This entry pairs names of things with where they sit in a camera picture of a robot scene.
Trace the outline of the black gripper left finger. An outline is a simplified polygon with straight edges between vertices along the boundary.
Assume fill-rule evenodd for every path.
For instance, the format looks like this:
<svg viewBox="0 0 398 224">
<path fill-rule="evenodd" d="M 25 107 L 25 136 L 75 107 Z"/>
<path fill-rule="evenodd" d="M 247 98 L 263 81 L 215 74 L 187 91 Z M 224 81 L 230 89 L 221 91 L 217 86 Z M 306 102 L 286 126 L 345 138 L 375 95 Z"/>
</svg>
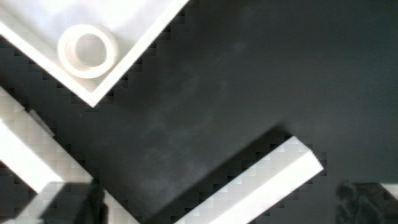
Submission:
<svg viewBox="0 0 398 224">
<path fill-rule="evenodd" d="M 105 190 L 96 182 L 52 182 L 13 224 L 107 224 Z"/>
</svg>

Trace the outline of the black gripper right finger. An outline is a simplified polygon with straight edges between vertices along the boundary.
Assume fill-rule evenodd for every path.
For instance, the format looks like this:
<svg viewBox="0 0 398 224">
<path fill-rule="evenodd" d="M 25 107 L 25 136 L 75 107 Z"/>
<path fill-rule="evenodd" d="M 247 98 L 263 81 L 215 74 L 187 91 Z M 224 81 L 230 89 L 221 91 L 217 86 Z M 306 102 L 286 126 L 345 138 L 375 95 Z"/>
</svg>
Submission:
<svg viewBox="0 0 398 224">
<path fill-rule="evenodd" d="M 398 199 L 379 183 L 343 182 L 336 197 L 336 224 L 398 224 Z"/>
</svg>

